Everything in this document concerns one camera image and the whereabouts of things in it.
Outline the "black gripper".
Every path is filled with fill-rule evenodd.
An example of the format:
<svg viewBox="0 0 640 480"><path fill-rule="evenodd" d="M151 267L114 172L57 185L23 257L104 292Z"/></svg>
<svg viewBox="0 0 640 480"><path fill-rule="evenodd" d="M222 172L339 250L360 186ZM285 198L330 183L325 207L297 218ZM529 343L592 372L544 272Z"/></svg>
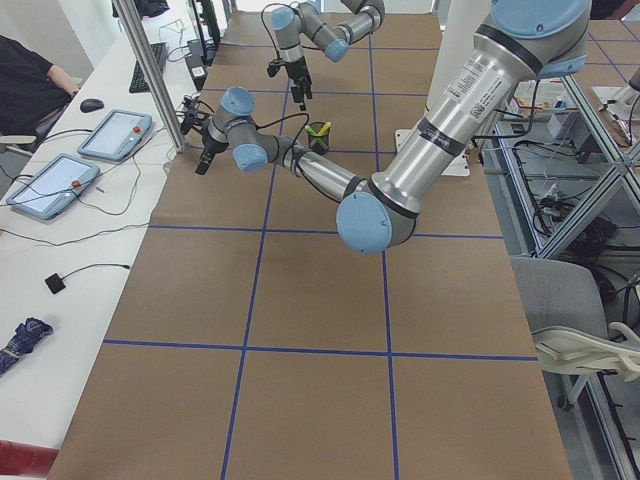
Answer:
<svg viewBox="0 0 640 480"><path fill-rule="evenodd" d="M313 91L305 57L302 56L293 61L286 61L285 68L289 79L295 83L291 86L293 101L301 111L306 111L306 99L313 98Z"/></svg>
<svg viewBox="0 0 640 480"><path fill-rule="evenodd" d="M195 169L195 173L197 175L205 175L215 156L219 153L223 153L228 148L228 142L225 139L218 140L212 137L208 132L203 133L202 143L204 151Z"/></svg>

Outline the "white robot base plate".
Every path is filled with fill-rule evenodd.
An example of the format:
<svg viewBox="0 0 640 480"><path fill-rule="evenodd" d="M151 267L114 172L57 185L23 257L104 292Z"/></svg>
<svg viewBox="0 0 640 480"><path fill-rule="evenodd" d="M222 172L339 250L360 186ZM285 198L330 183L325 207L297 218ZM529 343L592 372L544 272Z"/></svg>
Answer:
<svg viewBox="0 0 640 480"><path fill-rule="evenodd" d="M439 134L440 131L425 116L410 130L396 130L396 159L390 166L390 172L399 173L401 179L417 173L427 183L433 183L438 175L469 176L465 147L461 153L451 155L447 147L442 149L438 144Z"/></svg>

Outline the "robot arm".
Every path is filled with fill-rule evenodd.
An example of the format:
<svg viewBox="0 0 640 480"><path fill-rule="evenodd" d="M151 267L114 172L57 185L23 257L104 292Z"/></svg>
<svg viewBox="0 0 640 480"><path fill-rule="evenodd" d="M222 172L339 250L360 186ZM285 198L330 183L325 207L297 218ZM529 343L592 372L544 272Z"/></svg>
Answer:
<svg viewBox="0 0 640 480"><path fill-rule="evenodd" d="M280 69L286 70L292 82L293 101L302 111L306 109L305 101L313 94L301 38L309 39L325 57L337 63L352 44L375 32L383 23L385 5L382 1L345 1L343 5L353 16L335 26L321 17L312 2L282 5L270 13L276 58L268 63L267 74L274 77Z"/></svg>
<svg viewBox="0 0 640 480"><path fill-rule="evenodd" d="M232 87L204 122L197 173L230 152L239 169L274 163L334 200L340 238L352 250L372 254L413 234L427 190L488 116L526 80L579 71L586 60L591 5L587 1L495 1L473 35L473 48L389 166L370 177L353 174L298 141L261 133L249 91Z"/></svg>

